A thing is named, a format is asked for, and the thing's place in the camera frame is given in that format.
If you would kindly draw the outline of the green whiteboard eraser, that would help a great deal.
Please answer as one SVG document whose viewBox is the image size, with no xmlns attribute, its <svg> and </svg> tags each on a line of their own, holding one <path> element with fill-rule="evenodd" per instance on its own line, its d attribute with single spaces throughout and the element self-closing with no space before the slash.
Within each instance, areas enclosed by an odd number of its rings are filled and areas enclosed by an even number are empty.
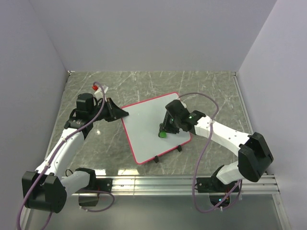
<svg viewBox="0 0 307 230">
<path fill-rule="evenodd" d="M 165 131 L 159 131 L 158 136 L 160 138 L 166 138 L 167 137 L 167 133 Z"/>
</svg>

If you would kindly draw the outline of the pink-framed whiteboard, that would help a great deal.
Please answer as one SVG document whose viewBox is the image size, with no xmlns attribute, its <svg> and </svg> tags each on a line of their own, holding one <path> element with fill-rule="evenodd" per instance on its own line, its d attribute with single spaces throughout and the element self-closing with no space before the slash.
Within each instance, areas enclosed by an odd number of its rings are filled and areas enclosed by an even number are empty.
<svg viewBox="0 0 307 230">
<path fill-rule="evenodd" d="M 122 119 L 131 152 L 137 164 L 144 164 L 191 141 L 191 134 L 180 131 L 160 138 L 159 125 L 163 122 L 165 106 L 178 98 L 171 92 L 151 99 L 123 106 L 129 115 Z"/>
</svg>

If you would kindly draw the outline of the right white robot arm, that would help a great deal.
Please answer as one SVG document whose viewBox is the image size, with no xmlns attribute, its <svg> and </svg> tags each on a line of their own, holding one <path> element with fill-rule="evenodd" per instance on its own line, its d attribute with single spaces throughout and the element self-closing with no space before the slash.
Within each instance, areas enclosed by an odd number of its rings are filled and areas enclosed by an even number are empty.
<svg viewBox="0 0 307 230">
<path fill-rule="evenodd" d="M 234 181 L 247 179 L 258 182 L 273 162 L 273 155 L 264 136 L 258 132 L 243 133 L 222 125 L 200 111 L 189 112 L 180 100 L 166 105 L 166 114 L 159 127 L 164 133 L 177 134 L 181 130 L 205 137 L 231 151 L 237 161 L 220 167 L 212 176 L 212 187 L 221 192 Z"/>
</svg>

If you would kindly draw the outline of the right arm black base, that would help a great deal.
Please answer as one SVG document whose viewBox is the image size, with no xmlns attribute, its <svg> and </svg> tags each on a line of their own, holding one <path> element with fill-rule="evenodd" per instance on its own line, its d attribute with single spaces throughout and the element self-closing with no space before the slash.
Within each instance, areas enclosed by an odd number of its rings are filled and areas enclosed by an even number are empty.
<svg viewBox="0 0 307 230">
<path fill-rule="evenodd" d="M 197 177 L 193 186 L 196 193 L 227 194 L 233 188 L 233 192 L 239 191 L 239 181 L 223 184 L 220 180 L 213 177 Z"/>
</svg>

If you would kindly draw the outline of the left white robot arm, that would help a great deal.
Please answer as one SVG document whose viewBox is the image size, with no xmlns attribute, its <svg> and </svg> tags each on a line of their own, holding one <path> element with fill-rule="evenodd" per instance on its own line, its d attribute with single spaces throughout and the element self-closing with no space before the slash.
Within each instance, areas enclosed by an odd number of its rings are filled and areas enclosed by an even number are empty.
<svg viewBox="0 0 307 230">
<path fill-rule="evenodd" d="M 23 206 L 30 209 L 59 213 L 69 196 L 84 190 L 87 193 L 98 190 L 95 171 L 78 168 L 62 179 L 68 164 L 79 146 L 85 141 L 100 120 L 116 121 L 129 116 L 111 98 L 97 99 L 91 93 L 79 94 L 76 108 L 66 121 L 62 135 L 45 161 L 35 171 L 26 171 L 22 177 Z"/>
</svg>

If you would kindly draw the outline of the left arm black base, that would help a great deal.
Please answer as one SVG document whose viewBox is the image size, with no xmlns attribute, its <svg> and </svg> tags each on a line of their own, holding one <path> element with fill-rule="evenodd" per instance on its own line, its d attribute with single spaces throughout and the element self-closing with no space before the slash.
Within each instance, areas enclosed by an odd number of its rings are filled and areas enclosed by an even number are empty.
<svg viewBox="0 0 307 230">
<path fill-rule="evenodd" d="M 112 185 L 112 178 L 97 178 L 93 185 L 89 185 L 85 188 L 79 189 L 77 193 L 85 193 L 90 191 L 93 191 L 94 193 L 97 193 L 98 191 L 111 193 Z"/>
</svg>

